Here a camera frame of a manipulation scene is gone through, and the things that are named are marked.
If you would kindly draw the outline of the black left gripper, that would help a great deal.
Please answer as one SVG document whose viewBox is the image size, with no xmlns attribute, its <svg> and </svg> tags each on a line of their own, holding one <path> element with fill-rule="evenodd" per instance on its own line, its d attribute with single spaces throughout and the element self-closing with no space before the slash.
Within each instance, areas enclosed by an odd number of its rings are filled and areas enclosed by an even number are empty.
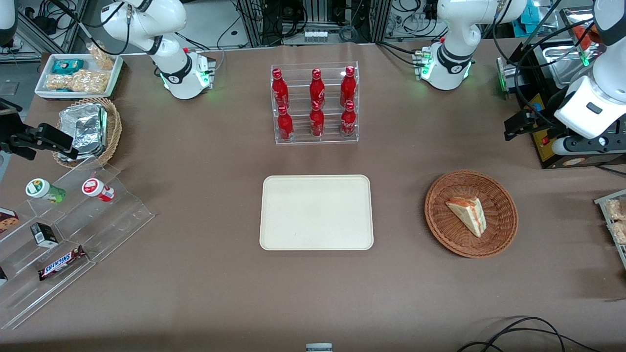
<svg viewBox="0 0 626 352">
<path fill-rule="evenodd" d="M 532 142 L 554 142 L 558 136 L 549 122 L 553 121 L 529 110 L 521 110 L 519 117 L 510 117 L 505 121 L 505 140 L 511 141 L 525 134 L 526 129 L 532 129 Z"/>
</svg>

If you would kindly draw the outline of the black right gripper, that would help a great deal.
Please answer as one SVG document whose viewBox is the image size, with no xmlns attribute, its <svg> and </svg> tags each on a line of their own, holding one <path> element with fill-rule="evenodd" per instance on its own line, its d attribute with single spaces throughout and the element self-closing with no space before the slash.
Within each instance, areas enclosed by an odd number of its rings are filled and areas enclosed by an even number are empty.
<svg viewBox="0 0 626 352">
<path fill-rule="evenodd" d="M 51 150 L 63 154 L 71 160 L 78 158 L 79 152 L 73 146 L 74 139 L 69 134 L 48 123 L 41 123 L 37 128 L 34 128 L 24 124 L 20 116 L 0 116 L 0 147 L 2 151 L 7 154 L 15 154 L 29 161 L 34 160 L 36 151 L 29 147 L 11 145 L 10 138 L 14 134 L 18 134 L 18 140 L 26 142 L 26 146 L 32 147 L 37 143 L 41 150 Z"/>
</svg>

